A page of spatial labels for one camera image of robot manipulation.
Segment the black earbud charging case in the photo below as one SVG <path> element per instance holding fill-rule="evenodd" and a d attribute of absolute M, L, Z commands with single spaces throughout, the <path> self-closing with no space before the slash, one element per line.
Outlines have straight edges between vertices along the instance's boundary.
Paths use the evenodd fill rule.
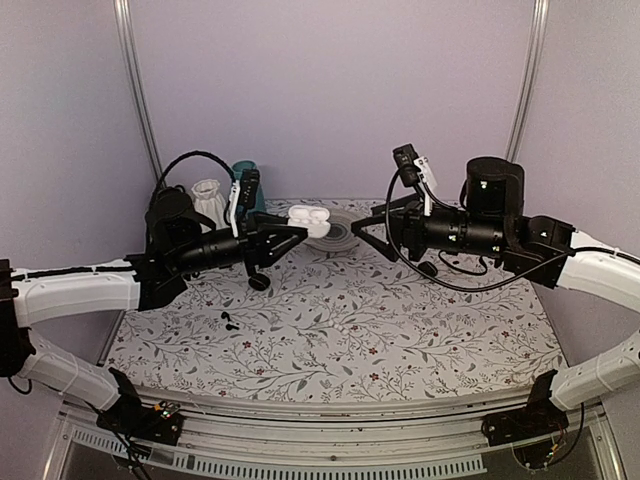
<path fill-rule="evenodd" d="M 249 277 L 248 284 L 256 291 L 265 291 L 270 287 L 271 280 L 263 273 L 255 273 Z"/>

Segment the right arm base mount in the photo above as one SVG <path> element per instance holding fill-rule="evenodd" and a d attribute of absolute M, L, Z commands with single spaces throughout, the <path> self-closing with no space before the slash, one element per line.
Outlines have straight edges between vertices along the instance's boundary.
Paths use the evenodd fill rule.
<path fill-rule="evenodd" d="M 536 378 L 522 407 L 485 415 L 481 433 L 490 446 L 503 445 L 559 432 L 568 427 L 567 414 L 550 400 L 553 369 Z"/>

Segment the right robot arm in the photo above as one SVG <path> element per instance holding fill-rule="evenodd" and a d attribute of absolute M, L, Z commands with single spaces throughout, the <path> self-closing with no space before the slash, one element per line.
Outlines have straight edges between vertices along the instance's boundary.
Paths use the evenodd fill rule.
<path fill-rule="evenodd" d="M 424 261 L 429 250 L 471 254 L 493 260 L 509 272 L 505 287 L 526 279 L 554 289 L 582 291 L 631 310 L 639 308 L 638 258 L 596 241 L 572 225 L 549 216 L 527 217 L 521 166 L 497 157 L 468 161 L 460 204 L 434 194 L 426 158 L 405 145 L 393 153 L 391 179 L 413 189 L 398 200 L 386 197 L 352 233 L 392 262 L 401 261 L 420 277 L 456 292 L 474 288 L 449 284 Z"/>

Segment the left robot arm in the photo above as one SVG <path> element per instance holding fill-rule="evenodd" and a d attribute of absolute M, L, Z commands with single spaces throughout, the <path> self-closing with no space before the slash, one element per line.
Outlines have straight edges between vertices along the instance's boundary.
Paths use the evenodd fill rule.
<path fill-rule="evenodd" d="M 85 267 L 15 271 L 1 263 L 1 375 L 37 381 L 110 415 L 128 434 L 148 426 L 148 412 L 127 376 L 99 368 L 52 344 L 32 325 L 102 311 L 149 311 L 169 305 L 187 277 L 244 264 L 250 285 L 268 286 L 260 269 L 273 265 L 308 236 L 301 225 L 252 213 L 227 228 L 197 212 L 178 188 L 162 190 L 146 215 L 144 253 Z"/>

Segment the white oval charging case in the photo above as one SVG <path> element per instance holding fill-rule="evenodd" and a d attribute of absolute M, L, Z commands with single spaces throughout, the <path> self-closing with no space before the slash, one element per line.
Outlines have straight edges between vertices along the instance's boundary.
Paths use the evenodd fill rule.
<path fill-rule="evenodd" d="M 330 211 L 313 205 L 293 205 L 288 210 L 287 225 L 305 228 L 312 239 L 324 238 L 331 229 Z"/>

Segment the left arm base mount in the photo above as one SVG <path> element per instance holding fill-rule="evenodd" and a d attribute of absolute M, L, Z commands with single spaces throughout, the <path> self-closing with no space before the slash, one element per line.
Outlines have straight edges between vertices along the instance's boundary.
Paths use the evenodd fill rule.
<path fill-rule="evenodd" d="M 116 380 L 119 397 L 113 406 L 98 413 L 96 425 L 126 437 L 176 446 L 185 420 L 181 405 L 163 400 L 144 406 L 123 372 L 112 367 L 108 371 Z"/>

